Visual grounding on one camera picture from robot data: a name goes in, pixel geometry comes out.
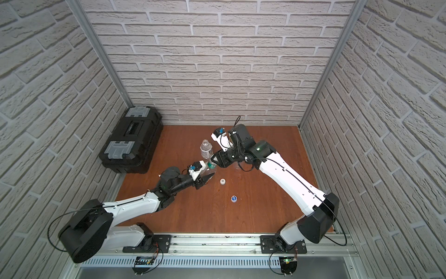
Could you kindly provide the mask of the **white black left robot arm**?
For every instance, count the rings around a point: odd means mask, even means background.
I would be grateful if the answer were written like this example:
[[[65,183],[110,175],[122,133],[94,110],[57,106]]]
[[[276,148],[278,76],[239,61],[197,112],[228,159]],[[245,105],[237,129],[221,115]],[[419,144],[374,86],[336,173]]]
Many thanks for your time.
[[[187,174],[181,174],[177,167],[169,167],[160,175],[154,189],[142,195],[105,203],[92,199],[76,211],[59,231],[58,238],[74,263],[82,263],[99,251],[124,247],[137,250],[151,231],[143,224],[123,228],[118,225],[167,208],[184,189],[200,189],[215,175],[206,169],[202,161],[189,166]]]

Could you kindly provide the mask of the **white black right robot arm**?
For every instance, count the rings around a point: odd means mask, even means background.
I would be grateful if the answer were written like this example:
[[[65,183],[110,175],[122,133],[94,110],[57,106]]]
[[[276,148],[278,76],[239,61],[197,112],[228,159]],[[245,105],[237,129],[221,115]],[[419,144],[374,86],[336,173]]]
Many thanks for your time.
[[[337,219],[339,198],[334,193],[326,194],[314,187],[264,140],[248,149],[244,149],[242,144],[223,148],[211,160],[222,168],[234,162],[246,162],[274,180],[296,202],[304,216],[278,231],[278,245],[293,246],[304,239],[318,244]]]

